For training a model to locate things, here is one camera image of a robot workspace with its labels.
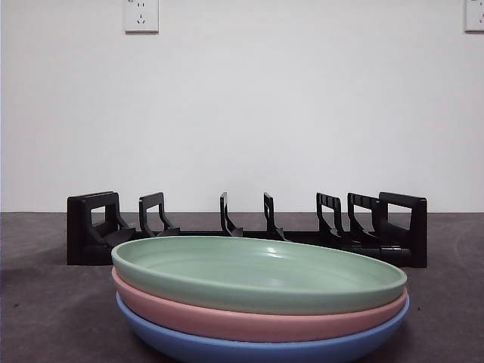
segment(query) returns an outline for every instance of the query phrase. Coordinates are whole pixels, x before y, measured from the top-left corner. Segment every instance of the black dish rack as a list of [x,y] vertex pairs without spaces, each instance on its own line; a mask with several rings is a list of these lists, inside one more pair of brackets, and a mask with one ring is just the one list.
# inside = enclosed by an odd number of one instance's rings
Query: black dish rack
[[[403,228],[388,219],[388,205],[411,210],[410,226]],[[158,206],[162,231],[153,231],[147,221],[147,210]],[[371,211],[373,230],[361,226],[355,217],[355,206]],[[105,207],[104,221],[93,223],[92,210]],[[332,226],[323,216],[323,207],[332,209]],[[275,224],[274,199],[264,193],[265,231],[248,231],[236,226],[228,215],[228,197],[220,196],[220,231],[183,231],[165,214],[163,193],[140,197],[141,230],[130,228],[119,212],[119,195],[113,191],[84,194],[67,198],[67,264],[110,265],[111,250],[128,240],[163,236],[230,236],[285,240],[301,244],[330,247],[370,256],[398,267],[427,267],[427,199],[381,192],[379,197],[348,193],[349,230],[343,229],[341,201],[338,197],[316,194],[317,231],[284,231]]]

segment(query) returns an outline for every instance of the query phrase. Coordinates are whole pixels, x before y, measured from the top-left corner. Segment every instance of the plate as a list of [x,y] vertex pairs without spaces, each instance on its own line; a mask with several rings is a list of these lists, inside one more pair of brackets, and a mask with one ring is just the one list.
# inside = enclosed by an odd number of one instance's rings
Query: plate
[[147,238],[116,246],[112,257],[138,290],[234,312],[357,312],[397,299],[407,281],[399,268],[370,257],[255,238]]
[[121,280],[113,268],[114,285],[123,302],[137,315],[183,333],[246,342],[303,342],[342,337],[368,330],[395,316],[407,292],[384,306],[335,315],[266,315],[228,312],[162,299]]
[[403,309],[387,322],[345,337],[298,343],[247,343],[199,337],[170,330],[137,316],[116,295],[117,302],[133,331],[148,345],[179,361],[196,363],[343,363],[373,352],[385,343],[402,323]]

